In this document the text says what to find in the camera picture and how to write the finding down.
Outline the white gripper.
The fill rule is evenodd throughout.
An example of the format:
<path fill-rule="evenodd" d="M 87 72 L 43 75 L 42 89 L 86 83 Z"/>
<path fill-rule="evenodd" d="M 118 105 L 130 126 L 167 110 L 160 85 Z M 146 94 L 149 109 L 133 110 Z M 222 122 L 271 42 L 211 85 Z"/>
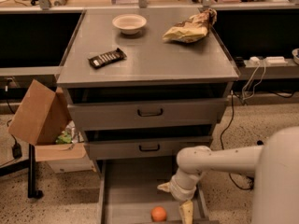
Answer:
<path fill-rule="evenodd" d="M 177 201 L 186 201 L 179 206 L 179 213 L 182 224 L 192 224 L 193 221 L 193 202 L 191 199 L 196 191 L 196 185 L 191 183 L 190 186 L 179 184 L 174 176 L 170 182 L 166 182 L 157 186 L 158 190 L 169 192 Z"/>

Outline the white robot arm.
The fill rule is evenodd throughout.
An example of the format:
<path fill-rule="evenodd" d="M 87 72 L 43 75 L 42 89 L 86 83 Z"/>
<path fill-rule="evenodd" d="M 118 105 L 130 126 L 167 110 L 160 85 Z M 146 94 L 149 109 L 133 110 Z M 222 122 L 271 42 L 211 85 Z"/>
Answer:
<path fill-rule="evenodd" d="M 183 148 L 178 169 L 158 186 L 179 201 L 183 224 L 192 224 L 191 199 L 205 172 L 213 170 L 254 179 L 251 224 L 299 222 L 299 127 L 274 133 L 262 146 L 213 151 Z"/>

